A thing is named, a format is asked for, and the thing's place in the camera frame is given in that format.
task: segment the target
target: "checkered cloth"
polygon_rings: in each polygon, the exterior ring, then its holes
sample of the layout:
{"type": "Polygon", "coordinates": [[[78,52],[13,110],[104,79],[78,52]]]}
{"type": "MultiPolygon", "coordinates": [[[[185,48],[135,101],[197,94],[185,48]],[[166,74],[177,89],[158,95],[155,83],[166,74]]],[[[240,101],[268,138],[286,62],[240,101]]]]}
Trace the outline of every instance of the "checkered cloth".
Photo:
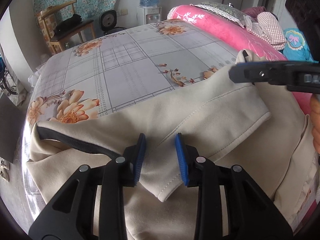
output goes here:
{"type": "Polygon", "coordinates": [[[262,12],[258,15],[257,20],[258,22],[254,23],[251,17],[245,16],[247,31],[268,42],[276,50],[284,49],[287,40],[275,16],[270,12],[262,12]]]}

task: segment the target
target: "metal screw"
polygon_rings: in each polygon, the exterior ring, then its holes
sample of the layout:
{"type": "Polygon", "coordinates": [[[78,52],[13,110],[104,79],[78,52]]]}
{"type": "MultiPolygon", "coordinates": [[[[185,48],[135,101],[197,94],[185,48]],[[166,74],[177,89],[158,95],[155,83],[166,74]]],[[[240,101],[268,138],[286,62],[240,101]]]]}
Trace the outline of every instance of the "metal screw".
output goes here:
{"type": "Polygon", "coordinates": [[[89,169],[89,166],[88,165],[81,165],[80,168],[79,168],[79,171],[81,172],[85,172],[89,169]]]}
{"type": "Polygon", "coordinates": [[[205,158],[202,156],[199,156],[196,158],[197,163],[204,163],[205,162],[205,158]]]}
{"type": "Polygon", "coordinates": [[[239,165],[233,166],[232,169],[233,169],[235,172],[240,172],[240,171],[242,171],[242,168],[241,168],[241,166],[239,166],[239,165]]]}
{"type": "Polygon", "coordinates": [[[120,156],[120,157],[116,158],[116,163],[123,163],[123,162],[125,162],[124,157],[120,156]]]}

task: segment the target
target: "maroon cloth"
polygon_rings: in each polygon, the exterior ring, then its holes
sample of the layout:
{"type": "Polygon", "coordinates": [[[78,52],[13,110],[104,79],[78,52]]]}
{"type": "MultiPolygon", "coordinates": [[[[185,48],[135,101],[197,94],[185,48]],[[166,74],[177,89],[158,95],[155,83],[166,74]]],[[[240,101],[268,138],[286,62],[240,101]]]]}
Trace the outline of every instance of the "maroon cloth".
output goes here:
{"type": "Polygon", "coordinates": [[[264,6],[251,7],[251,8],[247,8],[247,9],[242,10],[243,13],[251,16],[256,21],[257,21],[258,14],[265,12],[265,11],[266,11],[266,8],[264,6]]]}

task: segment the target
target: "chair seat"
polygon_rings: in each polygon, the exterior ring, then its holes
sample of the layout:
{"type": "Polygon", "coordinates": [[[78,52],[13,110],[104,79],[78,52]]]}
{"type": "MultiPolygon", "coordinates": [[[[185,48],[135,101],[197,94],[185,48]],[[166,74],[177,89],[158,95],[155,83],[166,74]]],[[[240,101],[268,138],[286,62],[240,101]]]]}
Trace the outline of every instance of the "chair seat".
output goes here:
{"type": "Polygon", "coordinates": [[[90,23],[92,23],[93,20],[86,20],[86,21],[82,21],[80,22],[77,26],[73,27],[72,29],[64,32],[64,33],[59,33],[59,34],[54,34],[54,36],[50,39],[51,42],[57,42],[62,40],[63,38],[67,37],[68,35],[70,35],[71,33],[73,33],[74,31],[76,31],[77,29],[80,29],[90,23]]]}

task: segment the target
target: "bed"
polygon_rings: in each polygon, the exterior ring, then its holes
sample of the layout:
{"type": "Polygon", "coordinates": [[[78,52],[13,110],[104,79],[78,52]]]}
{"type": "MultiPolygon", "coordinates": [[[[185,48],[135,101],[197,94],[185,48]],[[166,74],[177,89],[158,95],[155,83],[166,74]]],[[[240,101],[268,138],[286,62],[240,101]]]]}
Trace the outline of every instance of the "bed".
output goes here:
{"type": "MultiPolygon", "coordinates": [[[[23,179],[34,219],[45,206],[25,165],[35,122],[99,118],[183,89],[204,80],[205,71],[233,64],[240,49],[251,49],[268,60],[285,60],[266,42],[219,16],[190,6],[178,9],[171,11],[172,19],[107,35],[48,60],[32,94],[22,142],[23,179]]],[[[319,201],[318,177],[294,229],[319,201]]]]}

